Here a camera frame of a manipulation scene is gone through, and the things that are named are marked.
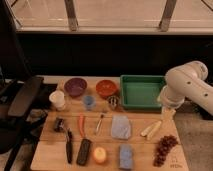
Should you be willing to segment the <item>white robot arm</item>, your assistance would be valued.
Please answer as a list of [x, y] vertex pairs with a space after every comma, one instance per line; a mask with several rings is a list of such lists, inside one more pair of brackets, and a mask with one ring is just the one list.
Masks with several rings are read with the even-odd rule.
[[159, 94], [164, 107], [178, 109], [186, 98], [203, 109], [207, 118], [213, 120], [213, 86], [205, 82], [207, 66], [200, 61], [191, 61], [171, 68], [165, 74], [166, 85]]

